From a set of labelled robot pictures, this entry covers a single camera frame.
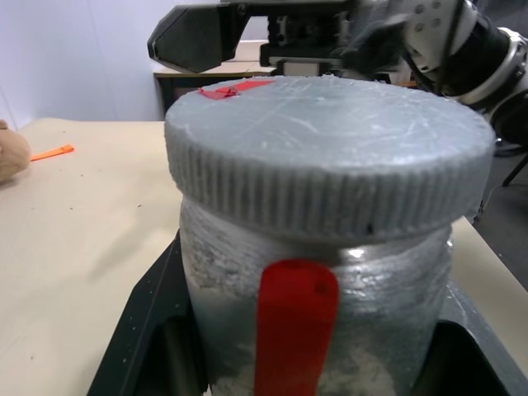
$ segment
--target jar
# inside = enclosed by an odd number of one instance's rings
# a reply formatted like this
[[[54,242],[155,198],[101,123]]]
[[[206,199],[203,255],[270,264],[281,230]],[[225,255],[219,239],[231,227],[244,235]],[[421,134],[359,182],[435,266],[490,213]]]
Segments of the jar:
[[[189,93],[167,113],[212,393],[254,395],[262,272],[304,258],[339,286],[317,395],[409,395],[445,295],[450,223],[479,203],[493,131],[425,92],[266,80],[223,100]]]

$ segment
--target white wall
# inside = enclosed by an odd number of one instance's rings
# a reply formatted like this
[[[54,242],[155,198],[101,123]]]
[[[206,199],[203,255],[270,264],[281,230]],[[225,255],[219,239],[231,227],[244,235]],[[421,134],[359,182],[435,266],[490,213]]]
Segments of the white wall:
[[[157,65],[146,42],[174,5],[174,0],[0,0],[0,118],[17,128],[41,117],[160,120],[152,74]],[[252,21],[244,34],[265,37],[262,20]]]

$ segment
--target table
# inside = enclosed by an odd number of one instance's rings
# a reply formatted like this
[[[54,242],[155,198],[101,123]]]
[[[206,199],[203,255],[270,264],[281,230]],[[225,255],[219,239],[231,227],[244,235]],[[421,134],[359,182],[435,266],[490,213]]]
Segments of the table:
[[[154,77],[161,88],[163,111],[167,111],[178,97],[198,87],[240,78],[269,76],[274,69],[262,67],[257,60],[228,61],[203,73],[182,73],[162,68],[154,72]]]
[[[171,242],[181,193],[161,122],[38,120],[0,186],[0,394],[86,394],[135,283]],[[528,375],[528,293],[465,220],[453,277]]]

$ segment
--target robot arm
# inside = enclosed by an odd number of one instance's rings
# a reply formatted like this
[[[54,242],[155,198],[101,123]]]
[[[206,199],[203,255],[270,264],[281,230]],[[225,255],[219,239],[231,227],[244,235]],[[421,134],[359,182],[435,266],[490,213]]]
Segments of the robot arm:
[[[423,86],[487,116],[499,134],[524,134],[526,39],[492,26],[469,0],[245,0],[175,7],[148,41],[151,58],[194,73],[234,57],[250,17],[267,17],[261,65],[293,74],[388,71],[400,57]]]

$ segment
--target red tag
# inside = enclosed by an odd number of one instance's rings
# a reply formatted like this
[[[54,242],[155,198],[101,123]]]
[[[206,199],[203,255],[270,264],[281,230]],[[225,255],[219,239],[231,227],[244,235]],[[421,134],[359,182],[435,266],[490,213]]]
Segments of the red tag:
[[[258,81],[244,81],[236,85],[231,85],[229,87],[221,87],[215,89],[214,91],[206,91],[203,88],[198,90],[199,93],[208,97],[209,99],[224,99],[226,97],[234,97],[238,95],[240,91],[247,91],[248,89],[253,89],[256,87],[261,87],[273,83],[273,80],[258,80]]]
[[[337,317],[339,286],[324,265],[285,260],[262,273],[255,396],[315,396]]]

